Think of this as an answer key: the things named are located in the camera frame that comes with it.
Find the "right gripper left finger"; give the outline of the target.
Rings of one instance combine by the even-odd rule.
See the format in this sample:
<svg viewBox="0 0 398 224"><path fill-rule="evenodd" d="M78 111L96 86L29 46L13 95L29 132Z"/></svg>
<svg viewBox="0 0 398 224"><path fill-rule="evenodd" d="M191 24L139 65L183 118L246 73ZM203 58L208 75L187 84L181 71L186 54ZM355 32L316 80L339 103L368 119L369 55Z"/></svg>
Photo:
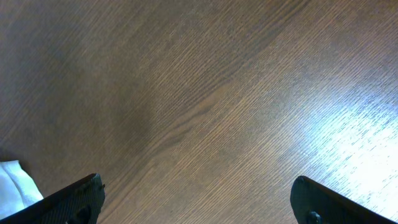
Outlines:
<svg viewBox="0 0 398 224"><path fill-rule="evenodd" d="M96 224L105 192L99 174L90 174L1 220L1 224Z"/></svg>

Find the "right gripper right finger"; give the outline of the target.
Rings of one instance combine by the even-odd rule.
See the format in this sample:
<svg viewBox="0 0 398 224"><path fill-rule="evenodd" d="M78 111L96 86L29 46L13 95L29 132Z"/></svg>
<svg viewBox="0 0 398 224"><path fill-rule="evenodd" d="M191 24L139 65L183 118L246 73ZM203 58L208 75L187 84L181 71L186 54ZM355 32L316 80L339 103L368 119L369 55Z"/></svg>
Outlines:
<svg viewBox="0 0 398 224"><path fill-rule="evenodd" d="M303 175L292 185L290 204L299 224L397 224Z"/></svg>

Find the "white t-shirt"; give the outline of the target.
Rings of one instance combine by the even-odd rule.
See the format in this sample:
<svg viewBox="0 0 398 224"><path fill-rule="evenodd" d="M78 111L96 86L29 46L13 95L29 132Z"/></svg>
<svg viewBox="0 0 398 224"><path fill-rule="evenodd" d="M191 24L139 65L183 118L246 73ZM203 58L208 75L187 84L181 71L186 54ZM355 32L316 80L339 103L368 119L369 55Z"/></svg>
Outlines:
<svg viewBox="0 0 398 224"><path fill-rule="evenodd" d="M1 162L1 219L7 218L44 199L34 180L18 160Z"/></svg>

